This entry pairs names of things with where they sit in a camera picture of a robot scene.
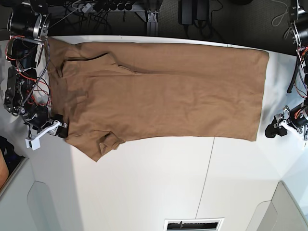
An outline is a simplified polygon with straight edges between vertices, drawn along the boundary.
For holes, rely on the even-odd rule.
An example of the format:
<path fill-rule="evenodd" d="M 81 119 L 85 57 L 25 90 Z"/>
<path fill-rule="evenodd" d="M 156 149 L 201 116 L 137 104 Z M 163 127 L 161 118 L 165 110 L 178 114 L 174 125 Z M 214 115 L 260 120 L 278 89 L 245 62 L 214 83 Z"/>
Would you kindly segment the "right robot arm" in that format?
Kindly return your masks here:
<path fill-rule="evenodd" d="M 46 103 L 38 103 L 34 97 L 39 83 L 47 83 L 43 78 L 47 68 L 40 75 L 36 68 L 43 48 L 47 49 L 46 62 L 50 62 L 48 4 L 45 0 L 2 0 L 0 4 L 13 10 L 7 23 L 10 39 L 5 48 L 5 58 L 12 66 L 8 69 L 4 108 L 11 115 L 20 116 L 29 131 L 66 138 L 68 128 L 63 116 L 51 115 L 49 111 L 51 89 L 45 91 L 48 96 Z"/>

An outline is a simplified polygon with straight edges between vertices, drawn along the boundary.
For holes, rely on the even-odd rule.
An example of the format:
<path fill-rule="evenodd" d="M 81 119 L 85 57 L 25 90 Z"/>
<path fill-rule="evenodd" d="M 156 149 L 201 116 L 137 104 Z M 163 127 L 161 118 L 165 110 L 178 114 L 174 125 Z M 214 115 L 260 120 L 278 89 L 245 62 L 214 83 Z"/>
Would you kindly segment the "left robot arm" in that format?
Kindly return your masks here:
<path fill-rule="evenodd" d="M 296 63 L 287 93 L 295 88 L 304 99 L 302 103 L 290 109 L 287 105 L 282 113 L 276 114 L 272 123 L 265 129 L 267 138 L 285 136 L 289 132 L 304 142 L 308 141 L 308 2 L 292 0 L 287 7 L 289 14 L 288 30 L 296 45 Z"/>

